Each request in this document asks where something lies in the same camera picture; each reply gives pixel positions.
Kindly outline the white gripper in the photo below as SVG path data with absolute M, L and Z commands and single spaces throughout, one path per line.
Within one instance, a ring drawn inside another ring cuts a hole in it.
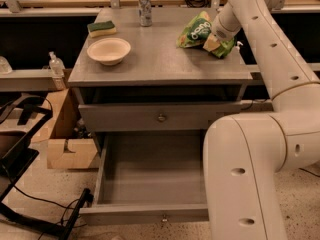
M 230 41 L 240 29 L 241 25 L 233 12 L 233 7 L 227 2 L 214 18 L 212 34 L 208 36 L 203 48 L 208 52 L 216 50 L 220 47 L 220 41 Z

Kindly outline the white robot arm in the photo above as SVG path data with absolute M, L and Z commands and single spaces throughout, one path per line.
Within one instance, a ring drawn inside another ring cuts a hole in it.
M 312 165 L 320 151 L 320 83 L 270 12 L 284 0 L 228 0 L 213 22 L 220 40 L 244 31 L 273 109 L 222 117 L 203 145 L 213 240 L 287 240 L 274 175 Z

